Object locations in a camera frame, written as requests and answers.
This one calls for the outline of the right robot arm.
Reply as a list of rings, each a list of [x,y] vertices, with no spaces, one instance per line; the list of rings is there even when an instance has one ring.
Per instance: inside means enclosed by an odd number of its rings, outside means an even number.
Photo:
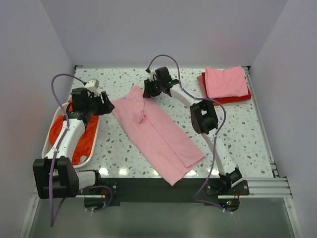
[[[220,188],[227,195],[238,189],[243,177],[237,164],[230,157],[224,143],[218,138],[218,133],[226,120],[226,110],[223,109],[224,118],[218,124],[218,117],[214,108],[215,101],[196,97],[186,90],[179,79],[172,79],[166,67],[151,71],[146,69],[150,78],[144,81],[144,98],[152,98],[165,93],[189,107],[191,124],[194,131],[201,135],[212,152],[212,164],[216,164],[220,177]]]

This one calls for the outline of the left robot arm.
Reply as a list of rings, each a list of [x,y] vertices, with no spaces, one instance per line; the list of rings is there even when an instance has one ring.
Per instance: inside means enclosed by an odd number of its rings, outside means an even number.
[[[92,116],[109,114],[114,105],[105,91],[80,87],[71,91],[72,110],[60,104],[63,115],[61,131],[49,152],[33,162],[38,195],[41,199],[75,197],[82,189],[98,194],[103,188],[96,170],[76,172],[72,157],[80,137]]]

